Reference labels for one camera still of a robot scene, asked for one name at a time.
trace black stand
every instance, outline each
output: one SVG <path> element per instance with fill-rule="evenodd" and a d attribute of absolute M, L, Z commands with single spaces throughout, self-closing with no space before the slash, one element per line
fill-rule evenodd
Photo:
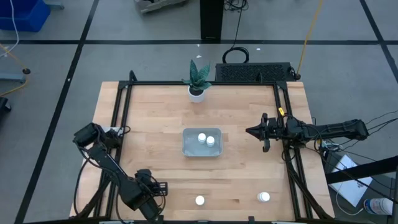
<path fill-rule="evenodd" d="M 200 0 L 200 38 L 220 40 L 224 0 Z"/>

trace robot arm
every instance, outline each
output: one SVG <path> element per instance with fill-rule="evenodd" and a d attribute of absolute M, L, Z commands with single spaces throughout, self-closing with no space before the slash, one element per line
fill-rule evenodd
<path fill-rule="evenodd" d="M 286 125 L 283 127 L 278 119 L 268 118 L 268 115 L 263 113 L 260 124 L 247 128 L 246 132 L 258 140 L 264 141 L 264 152 L 268 152 L 271 147 L 269 139 L 288 140 L 291 146 L 301 148 L 305 147 L 307 142 L 318 138 L 346 137 L 348 139 L 365 140 L 369 136 L 364 122 L 360 119 L 315 126 L 305 124 L 292 116 L 287 117 Z"/>
<path fill-rule="evenodd" d="M 152 182 L 149 169 L 141 169 L 134 178 L 129 177 L 107 153 L 107 148 L 120 145 L 119 140 L 116 131 L 111 129 L 105 133 L 101 126 L 90 123 L 75 133 L 73 142 L 79 150 L 84 150 L 90 159 L 94 159 L 111 181 L 119 187 L 119 195 L 129 208 L 134 211 L 139 209 L 147 220 L 154 220 L 162 211 L 154 197 L 167 195 L 167 183 Z"/>

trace gray floor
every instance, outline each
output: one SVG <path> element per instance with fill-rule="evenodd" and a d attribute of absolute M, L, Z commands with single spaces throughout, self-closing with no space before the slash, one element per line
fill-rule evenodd
<path fill-rule="evenodd" d="M 78 40 L 93 0 L 62 1 L 63 11 L 52 11 L 42 30 L 21 32 L 24 40 Z M 398 40 L 396 1 L 366 1 L 386 40 Z M 318 1 L 251 0 L 244 11 L 238 39 L 303 40 Z M 225 12 L 223 39 L 233 39 L 239 14 Z M 88 40 L 179 40 L 200 38 L 199 1 L 140 15 L 130 0 L 99 0 Z M 14 39 L 0 30 L 0 40 Z M 377 40 L 359 1 L 324 3 L 312 39 Z M 250 62 L 291 62 L 297 68 L 301 45 L 240 45 Z M 200 66 L 215 65 L 230 45 L 85 45 L 25 222 L 67 218 L 81 156 L 72 144 L 73 133 L 93 117 L 101 82 L 124 80 L 133 69 L 139 80 L 180 80 L 188 77 L 193 58 Z M 398 60 L 398 46 L 388 46 Z M 14 53 L 32 70 L 29 84 L 8 95 L 13 111 L 0 125 L 0 217 L 16 217 L 37 156 L 42 147 L 68 73 L 76 45 L 19 45 Z M 239 53 L 228 62 L 242 62 Z M 15 62 L 0 58 L 0 72 L 20 72 Z M 309 45 L 300 72 L 312 116 L 319 124 L 353 118 L 370 120 L 398 110 L 398 84 L 378 45 Z M 0 90 L 15 83 L 0 83 Z M 383 121 L 394 118 L 391 115 Z M 352 152 L 375 160 L 397 155 L 398 123 L 392 123 L 360 142 Z M 369 160 L 352 156 L 358 163 Z"/>

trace yellow cable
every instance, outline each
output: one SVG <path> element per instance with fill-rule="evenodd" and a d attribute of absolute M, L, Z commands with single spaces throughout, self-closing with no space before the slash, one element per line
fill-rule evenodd
<path fill-rule="evenodd" d="M 19 58 L 17 58 L 15 55 L 13 55 L 7 48 L 5 48 L 2 44 L 0 44 L 0 47 L 5 50 L 7 52 L 7 54 L 9 54 L 13 59 L 15 59 L 15 61 L 20 64 L 22 66 L 22 68 L 27 69 L 27 67 L 21 62 L 21 60 L 19 60 Z M 0 97 L 5 96 L 7 94 L 12 93 L 13 91 L 17 91 L 21 88 L 24 88 L 27 85 L 27 78 L 24 82 L 24 84 L 20 85 L 19 87 L 13 88 L 12 90 L 9 90 L 7 92 L 4 93 L 0 93 Z"/>
<path fill-rule="evenodd" d="M 1 94 L 0 94 L 0 97 L 5 96 L 5 95 L 7 95 L 7 94 L 10 94 L 10 93 L 12 93 L 13 91 L 17 91 L 17 90 L 19 90 L 20 88 L 24 88 L 24 87 L 26 86 L 26 84 L 27 84 L 27 79 L 25 80 L 25 83 L 22 84 L 22 85 L 20 85 L 19 87 L 13 88 L 12 90 L 9 90 L 9 91 L 7 91 L 7 92 L 1 93 Z"/>
<path fill-rule="evenodd" d="M 0 44 L 0 47 L 7 52 L 15 61 L 22 66 L 22 68 L 27 69 L 27 67 L 17 58 L 15 55 L 13 55 L 7 48 L 5 48 L 2 44 Z"/>
<path fill-rule="evenodd" d="M 315 25 L 315 22 L 316 22 L 317 19 L 318 19 L 318 14 L 319 14 L 319 12 L 321 11 L 322 4 L 323 4 L 323 0 L 319 0 L 318 9 L 317 9 L 317 11 L 315 12 L 315 15 L 314 15 L 314 17 L 313 17 L 313 20 L 312 20 L 312 22 L 311 22 L 310 30 L 308 31 L 307 36 L 305 36 L 303 50 L 301 51 L 300 63 L 298 63 L 297 74 L 299 74 L 299 71 L 300 71 L 300 68 L 301 68 L 301 64 L 302 64 L 302 62 L 303 62 L 303 58 L 304 58 L 304 55 L 305 55 L 305 47 L 307 46 L 307 41 L 309 40 L 309 38 L 310 38 L 310 36 L 311 36 L 312 29 L 313 29 L 313 27 L 314 27 L 314 25 Z"/>

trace wooden tabletop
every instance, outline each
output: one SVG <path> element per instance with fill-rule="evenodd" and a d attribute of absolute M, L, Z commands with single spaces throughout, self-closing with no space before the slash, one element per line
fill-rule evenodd
<path fill-rule="evenodd" d="M 117 86 L 117 82 L 102 84 L 94 123 L 110 125 Z M 303 83 L 288 83 L 288 88 L 294 116 L 311 123 Z M 262 142 L 245 132 L 246 128 L 260 123 L 262 113 L 277 116 L 273 88 L 212 86 L 205 94 L 203 102 L 191 103 L 186 86 L 133 86 L 127 117 L 131 132 L 124 137 L 121 167 L 130 176 L 139 169 L 150 169 L 158 181 L 169 183 L 162 213 L 165 220 L 248 220 L 248 216 L 258 221 L 294 220 L 286 165 L 281 159 L 281 141 L 271 140 L 269 152 L 264 153 Z M 222 155 L 183 156 L 185 128 L 220 128 Z M 319 155 L 308 149 L 302 149 L 301 154 L 309 191 L 334 216 Z M 84 169 L 76 203 L 79 210 L 98 188 L 100 173 L 89 164 Z M 259 192 L 269 192 L 271 199 L 259 202 Z M 305 217 L 302 194 L 297 192 L 301 216 Z M 195 204 L 198 195 L 205 198 L 202 206 Z M 102 213 L 107 198 L 108 193 L 104 195 Z M 133 212 L 121 200 L 119 211 L 123 219 L 144 219 L 140 211 Z M 114 210 L 113 218 L 117 219 Z"/>

